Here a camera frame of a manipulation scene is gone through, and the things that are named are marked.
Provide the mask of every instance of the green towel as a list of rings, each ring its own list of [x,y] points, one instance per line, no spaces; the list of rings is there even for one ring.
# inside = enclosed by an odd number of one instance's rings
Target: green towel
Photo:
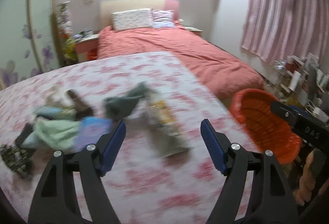
[[[106,116],[114,120],[129,116],[148,91],[149,88],[142,82],[123,97],[106,98],[104,100]]]
[[[70,153],[74,138],[78,134],[80,122],[69,120],[37,119],[34,131],[22,143],[22,148],[53,148]]]

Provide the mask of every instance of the pink duvet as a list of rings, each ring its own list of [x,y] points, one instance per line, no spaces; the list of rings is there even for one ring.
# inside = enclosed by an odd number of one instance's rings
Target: pink duvet
[[[98,58],[169,51],[219,99],[245,88],[263,88],[262,77],[248,64],[185,30],[139,28],[115,32],[110,26],[99,36]]]

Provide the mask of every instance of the white floral pillow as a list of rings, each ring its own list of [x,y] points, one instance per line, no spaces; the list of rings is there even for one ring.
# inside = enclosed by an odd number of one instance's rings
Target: white floral pillow
[[[152,9],[114,12],[112,13],[112,20],[116,31],[152,27]]]

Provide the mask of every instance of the camouflage fabric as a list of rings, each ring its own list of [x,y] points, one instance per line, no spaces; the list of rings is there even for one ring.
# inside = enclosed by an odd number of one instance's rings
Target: camouflage fabric
[[[32,153],[15,145],[1,145],[0,155],[6,166],[22,179],[32,177]]]

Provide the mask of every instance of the striped pillow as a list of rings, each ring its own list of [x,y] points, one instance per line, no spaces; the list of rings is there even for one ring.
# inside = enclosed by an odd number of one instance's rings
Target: striped pillow
[[[152,10],[153,28],[175,27],[173,23],[174,11]]]

